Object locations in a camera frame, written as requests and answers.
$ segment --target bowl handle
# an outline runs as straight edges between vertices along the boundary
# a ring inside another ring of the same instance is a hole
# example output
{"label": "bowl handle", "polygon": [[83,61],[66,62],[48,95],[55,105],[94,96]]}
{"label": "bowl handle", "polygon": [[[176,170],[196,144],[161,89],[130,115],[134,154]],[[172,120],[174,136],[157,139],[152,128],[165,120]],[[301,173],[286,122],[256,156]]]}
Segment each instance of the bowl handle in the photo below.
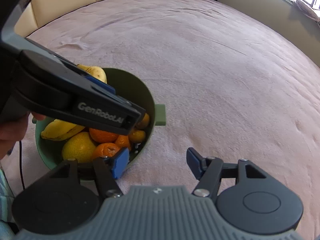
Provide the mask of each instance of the bowl handle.
{"label": "bowl handle", "polygon": [[155,125],[156,126],[164,126],[166,125],[166,116],[165,116],[165,105],[156,104],[156,116],[155,116]]}

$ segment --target green bowl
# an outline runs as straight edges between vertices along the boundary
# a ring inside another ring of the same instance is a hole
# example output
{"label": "green bowl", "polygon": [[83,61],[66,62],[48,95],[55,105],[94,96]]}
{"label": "green bowl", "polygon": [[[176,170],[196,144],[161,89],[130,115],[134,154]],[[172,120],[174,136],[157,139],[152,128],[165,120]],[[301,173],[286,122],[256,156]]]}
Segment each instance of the green bowl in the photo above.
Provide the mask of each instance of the green bowl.
{"label": "green bowl", "polygon": [[[146,140],[141,143],[137,149],[132,149],[130,152],[130,162],[127,165],[127,168],[129,168],[143,152],[144,147],[150,140],[154,126],[166,124],[165,105],[155,104],[147,86],[135,75],[116,68],[104,68],[104,71],[107,75],[108,85],[116,89],[117,95],[143,107],[150,116],[150,124],[144,129],[146,132]],[[49,169],[55,168],[62,162],[61,150],[66,142],[66,140],[60,142],[44,140],[40,137],[40,133],[53,120],[53,118],[47,117],[43,121],[36,121],[36,144],[38,152],[44,164],[47,165]]]}

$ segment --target yellow banana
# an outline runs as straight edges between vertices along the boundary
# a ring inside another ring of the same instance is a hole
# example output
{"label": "yellow banana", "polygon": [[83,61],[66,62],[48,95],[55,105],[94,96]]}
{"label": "yellow banana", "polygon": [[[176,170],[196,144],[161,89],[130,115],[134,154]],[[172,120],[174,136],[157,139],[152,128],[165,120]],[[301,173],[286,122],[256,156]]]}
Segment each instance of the yellow banana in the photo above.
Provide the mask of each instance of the yellow banana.
{"label": "yellow banana", "polygon": [[96,67],[96,66],[89,67],[82,64],[78,64],[77,66],[83,69],[84,71],[88,72],[90,75],[92,75],[96,79],[99,79],[100,81],[107,84],[107,76],[102,68]]}
{"label": "yellow banana", "polygon": [[41,132],[42,139],[63,141],[81,132],[84,126],[55,119]]}

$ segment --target orange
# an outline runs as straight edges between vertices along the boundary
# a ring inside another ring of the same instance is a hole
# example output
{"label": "orange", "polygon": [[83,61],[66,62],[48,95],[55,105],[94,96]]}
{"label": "orange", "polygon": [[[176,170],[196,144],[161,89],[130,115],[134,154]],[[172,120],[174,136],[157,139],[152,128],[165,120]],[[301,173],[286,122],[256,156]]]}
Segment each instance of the orange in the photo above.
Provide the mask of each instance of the orange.
{"label": "orange", "polygon": [[129,136],[127,135],[119,135],[119,137],[115,141],[115,144],[118,145],[120,148],[127,147],[129,151],[131,151]]}
{"label": "orange", "polygon": [[141,122],[138,122],[136,124],[136,127],[138,129],[142,130],[142,129],[147,128],[149,123],[150,123],[150,116],[147,113],[145,113],[143,119],[141,120]]}
{"label": "orange", "polygon": [[146,132],[142,130],[133,130],[129,134],[129,140],[133,143],[142,143],[146,139]]}
{"label": "orange", "polygon": [[103,143],[98,145],[95,151],[92,154],[91,159],[95,159],[97,157],[112,157],[115,155],[121,148],[114,143]]}
{"label": "orange", "polygon": [[90,136],[99,143],[113,142],[118,138],[118,134],[89,128]]}

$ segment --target finger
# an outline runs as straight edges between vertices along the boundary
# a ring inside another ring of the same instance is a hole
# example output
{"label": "finger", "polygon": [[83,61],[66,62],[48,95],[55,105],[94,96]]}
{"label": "finger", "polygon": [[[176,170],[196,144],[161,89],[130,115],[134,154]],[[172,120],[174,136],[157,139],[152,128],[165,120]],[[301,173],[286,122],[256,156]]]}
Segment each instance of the finger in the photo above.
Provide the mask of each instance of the finger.
{"label": "finger", "polygon": [[28,116],[0,125],[0,140],[20,141],[26,134],[28,127]]}
{"label": "finger", "polygon": [[43,114],[37,114],[37,113],[35,113],[35,112],[32,112],[32,115],[33,115],[34,118],[36,118],[36,119],[39,120],[39,121],[44,120],[45,117],[46,117],[46,116],[43,115]]}
{"label": "finger", "polygon": [[14,146],[15,141],[0,140],[0,160],[7,154],[7,152]]}

